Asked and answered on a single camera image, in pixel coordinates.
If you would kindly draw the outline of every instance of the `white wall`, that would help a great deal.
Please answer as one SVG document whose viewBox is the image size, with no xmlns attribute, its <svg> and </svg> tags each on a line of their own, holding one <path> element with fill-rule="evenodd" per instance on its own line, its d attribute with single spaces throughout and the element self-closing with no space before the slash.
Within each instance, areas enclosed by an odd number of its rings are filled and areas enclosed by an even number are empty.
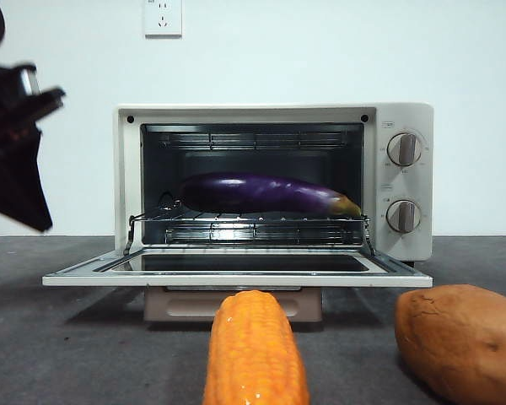
<svg viewBox="0 0 506 405">
<path fill-rule="evenodd" d="M 0 63 L 67 92 L 40 124 L 51 235 L 113 233 L 119 103 L 394 100 L 435 108 L 434 233 L 506 235 L 506 0 L 183 1 L 183 38 L 146 40 L 142 0 L 0 0 Z"/>
</svg>

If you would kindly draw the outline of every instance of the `electrical outlet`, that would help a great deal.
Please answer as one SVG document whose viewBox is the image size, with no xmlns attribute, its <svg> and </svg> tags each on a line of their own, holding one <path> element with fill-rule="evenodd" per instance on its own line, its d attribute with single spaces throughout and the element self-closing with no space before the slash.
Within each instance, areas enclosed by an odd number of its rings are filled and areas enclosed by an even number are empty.
<svg viewBox="0 0 506 405">
<path fill-rule="evenodd" d="M 144 0 L 144 35 L 182 36 L 182 0 Z"/>
</svg>

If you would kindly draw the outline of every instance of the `control knob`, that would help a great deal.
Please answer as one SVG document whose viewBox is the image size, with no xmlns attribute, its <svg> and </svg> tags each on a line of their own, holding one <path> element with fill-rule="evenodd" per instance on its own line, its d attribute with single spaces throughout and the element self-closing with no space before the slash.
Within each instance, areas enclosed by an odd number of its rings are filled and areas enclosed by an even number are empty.
<svg viewBox="0 0 506 405">
<path fill-rule="evenodd" d="M 422 144 L 420 139 L 410 132 L 395 135 L 388 142 L 388 156 L 398 166 L 410 166 L 420 159 Z"/>
<path fill-rule="evenodd" d="M 393 202 L 386 212 L 386 220 L 390 227 L 401 234 L 413 232 L 420 224 L 421 217 L 420 208 L 408 200 Z"/>
</svg>

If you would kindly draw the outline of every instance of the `gray floor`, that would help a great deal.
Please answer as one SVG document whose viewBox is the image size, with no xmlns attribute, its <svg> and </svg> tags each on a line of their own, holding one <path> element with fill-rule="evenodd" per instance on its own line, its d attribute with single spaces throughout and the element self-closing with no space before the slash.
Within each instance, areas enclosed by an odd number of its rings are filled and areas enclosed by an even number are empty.
<svg viewBox="0 0 506 405">
<path fill-rule="evenodd" d="M 109 237 L 0 238 L 0 404 L 195 404 L 209 331 L 143 322 L 142 290 L 43 287 L 41 276 L 112 249 Z M 506 237 L 439 237 L 417 267 L 435 284 L 506 294 Z M 312 404 L 443 403 L 397 355 L 404 289 L 327 289 L 324 328 L 296 332 Z"/>
</svg>

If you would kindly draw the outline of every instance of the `white toaster oven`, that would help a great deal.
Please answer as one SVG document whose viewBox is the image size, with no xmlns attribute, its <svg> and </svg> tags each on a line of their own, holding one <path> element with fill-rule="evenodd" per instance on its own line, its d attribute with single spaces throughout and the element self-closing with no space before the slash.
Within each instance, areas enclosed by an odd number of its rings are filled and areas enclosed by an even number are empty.
<svg viewBox="0 0 506 405">
<path fill-rule="evenodd" d="M 145 319 L 209 320 L 239 289 L 272 291 L 318 321 L 322 287 L 429 287 L 433 108 L 364 105 L 122 105 L 114 116 L 115 250 L 45 285 L 143 286 Z M 188 176 L 245 171 L 344 192 L 360 218 L 202 213 Z"/>
</svg>

